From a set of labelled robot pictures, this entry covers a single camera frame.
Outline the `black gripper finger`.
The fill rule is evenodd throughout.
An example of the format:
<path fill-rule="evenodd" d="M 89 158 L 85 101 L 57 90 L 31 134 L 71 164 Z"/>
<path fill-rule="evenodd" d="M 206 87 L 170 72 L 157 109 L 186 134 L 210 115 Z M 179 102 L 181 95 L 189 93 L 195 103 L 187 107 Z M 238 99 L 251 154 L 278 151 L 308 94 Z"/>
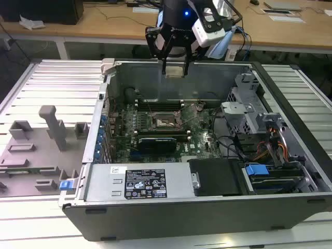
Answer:
<path fill-rule="evenodd" d="M 196 49 L 198 48 L 196 37 L 195 36 L 185 37 L 183 42 L 183 48 L 185 49 L 184 76 L 186 76 L 188 74 L 189 65 L 196 56 Z"/>
<path fill-rule="evenodd" d="M 145 38 L 151 56 L 162 61 L 162 75 L 165 75 L 167 57 L 170 53 L 170 26 L 149 26 L 145 29 Z"/>

